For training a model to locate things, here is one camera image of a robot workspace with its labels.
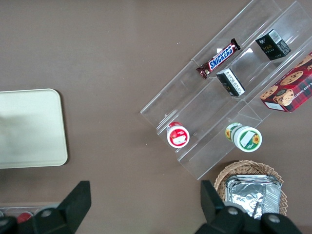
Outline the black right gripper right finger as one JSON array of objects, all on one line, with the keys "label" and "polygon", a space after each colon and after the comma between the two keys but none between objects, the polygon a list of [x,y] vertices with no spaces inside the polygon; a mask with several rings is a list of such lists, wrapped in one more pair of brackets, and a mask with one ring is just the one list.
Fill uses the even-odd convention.
[{"label": "black right gripper right finger", "polygon": [[266,213],[258,219],[234,206],[226,206],[209,180],[201,181],[201,208],[206,218],[197,234],[300,234],[286,216]]}]

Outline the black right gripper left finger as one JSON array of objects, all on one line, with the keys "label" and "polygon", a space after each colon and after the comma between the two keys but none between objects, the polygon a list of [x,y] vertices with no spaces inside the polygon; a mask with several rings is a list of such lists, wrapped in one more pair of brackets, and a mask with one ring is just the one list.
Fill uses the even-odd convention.
[{"label": "black right gripper left finger", "polygon": [[35,234],[74,234],[91,207],[89,181],[81,181],[55,208],[41,210],[33,218]]}]

